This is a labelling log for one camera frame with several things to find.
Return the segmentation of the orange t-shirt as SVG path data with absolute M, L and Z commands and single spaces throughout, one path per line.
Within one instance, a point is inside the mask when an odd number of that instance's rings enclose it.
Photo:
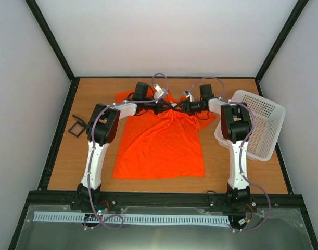
M 199 131 L 215 119 L 208 111 L 190 116 L 173 110 L 127 117 L 112 176 L 135 180 L 204 177 Z

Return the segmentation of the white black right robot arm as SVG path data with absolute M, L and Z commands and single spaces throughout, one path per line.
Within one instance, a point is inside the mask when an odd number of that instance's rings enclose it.
M 209 111 L 220 115 L 221 132 L 227 141 L 230 157 L 230 176 L 227 184 L 226 206 L 231 211 L 241 209 L 250 201 L 247 178 L 247 146 L 253 126 L 246 103 L 226 101 L 215 97 L 211 85 L 200 86 L 200 100 L 195 101 L 190 91 L 186 100 L 173 106 L 173 110 L 188 115 Z

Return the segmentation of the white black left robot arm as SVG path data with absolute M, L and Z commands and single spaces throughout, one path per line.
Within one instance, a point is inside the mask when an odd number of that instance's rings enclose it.
M 84 175 L 77 187 L 82 203 L 88 209 L 100 205 L 101 172 L 106 151 L 117 134 L 119 120 L 137 115 L 140 111 L 152 110 L 156 115 L 172 107 L 164 98 L 168 88 L 153 85 L 155 91 L 147 96 L 150 85 L 139 82 L 133 93 L 124 100 L 110 105 L 97 104 L 86 128 L 88 157 Z

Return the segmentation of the black square brooch holder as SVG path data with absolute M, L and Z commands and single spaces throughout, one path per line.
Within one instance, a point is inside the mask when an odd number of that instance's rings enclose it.
M 75 123 L 71 126 L 68 132 L 78 138 L 85 131 L 87 124 L 83 119 L 76 115 L 72 115 L 72 118 L 75 120 Z

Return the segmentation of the white perforated plastic basket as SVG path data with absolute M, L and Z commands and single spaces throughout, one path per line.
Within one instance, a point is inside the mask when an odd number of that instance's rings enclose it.
M 231 101 L 246 103 L 255 117 L 256 127 L 247 143 L 247 158 L 269 161 L 283 125 L 285 108 L 276 102 L 244 90 L 237 90 Z

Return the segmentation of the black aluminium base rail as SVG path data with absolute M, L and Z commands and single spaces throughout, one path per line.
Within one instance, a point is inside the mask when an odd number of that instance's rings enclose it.
M 301 195 L 253 194 L 246 201 L 229 202 L 227 195 L 214 193 L 148 193 L 99 192 L 92 198 L 94 208 L 108 208 L 117 213 L 122 208 L 141 207 L 195 207 L 210 212 L 240 213 L 244 206 L 254 209 L 304 208 Z M 90 211 L 90 197 L 77 191 L 30 191 L 25 201 L 29 205 L 69 205 L 72 210 Z

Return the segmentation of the black enclosure frame post right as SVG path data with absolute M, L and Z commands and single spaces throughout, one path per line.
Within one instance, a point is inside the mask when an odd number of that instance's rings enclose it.
M 255 76 L 256 83 L 260 83 L 263 77 L 265 76 L 267 70 L 269 69 L 271 63 L 273 62 L 274 58 L 276 57 L 277 53 L 281 49 L 282 45 L 284 44 L 286 38 L 290 34 L 292 28 L 294 27 L 295 23 L 297 22 L 298 18 L 302 14 L 304 8 L 308 4 L 308 0 L 298 0 L 296 1 L 291 13 L 289 14 L 287 20 L 285 21 L 279 35 L 277 36 L 275 42 L 273 43 L 269 53 L 267 54 L 264 62 L 262 63 L 258 73 Z

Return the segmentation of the black enclosure frame post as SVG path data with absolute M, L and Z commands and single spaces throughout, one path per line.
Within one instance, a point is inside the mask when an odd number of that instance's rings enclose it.
M 267 70 L 269 69 L 271 63 L 273 62 L 274 58 L 276 57 L 277 53 L 281 49 L 282 45 L 284 44 L 286 38 L 290 34 L 292 28 L 294 27 L 295 23 L 297 22 L 298 18 L 302 14 L 304 8 L 308 4 L 308 0 L 298 0 L 296 1 L 291 13 L 289 14 L 287 20 L 285 21 L 279 35 L 277 36 L 275 42 L 273 43 L 269 53 L 267 54 L 264 62 L 262 63 L 258 73 L 255 76 L 256 83 L 260 83 L 263 77 L 265 76 Z
M 54 54 L 56 55 L 60 65 L 62 66 L 66 76 L 72 83 L 75 80 L 75 76 L 52 32 L 50 29 L 38 3 L 35 0 L 25 0 L 27 6 L 29 7 L 32 15 L 34 16 L 37 24 L 39 25 L 40 29 L 42 30 L 44 36 L 46 37 L 50 47 L 52 48 Z

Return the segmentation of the black enclosure frame post left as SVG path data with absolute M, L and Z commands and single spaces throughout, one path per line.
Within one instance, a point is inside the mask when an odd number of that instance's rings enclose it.
M 46 37 L 50 47 L 52 48 L 54 54 L 56 55 L 60 65 L 62 66 L 66 76 L 72 83 L 75 80 L 75 76 L 52 32 L 50 29 L 38 3 L 35 0 L 25 0 L 27 6 L 29 7 L 32 15 L 34 16 L 37 24 L 39 25 L 40 29 L 42 30 L 44 36 Z

